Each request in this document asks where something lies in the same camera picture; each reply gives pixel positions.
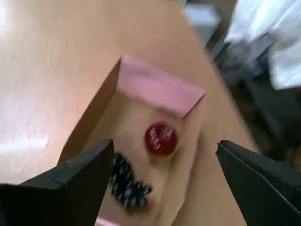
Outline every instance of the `black pebble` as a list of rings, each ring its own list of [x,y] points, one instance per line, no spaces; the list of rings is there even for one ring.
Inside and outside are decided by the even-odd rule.
[[[112,195],[125,209],[135,209],[148,203],[146,195],[152,191],[151,186],[143,186],[142,181],[134,182],[131,164],[121,153],[115,153],[110,178]]]

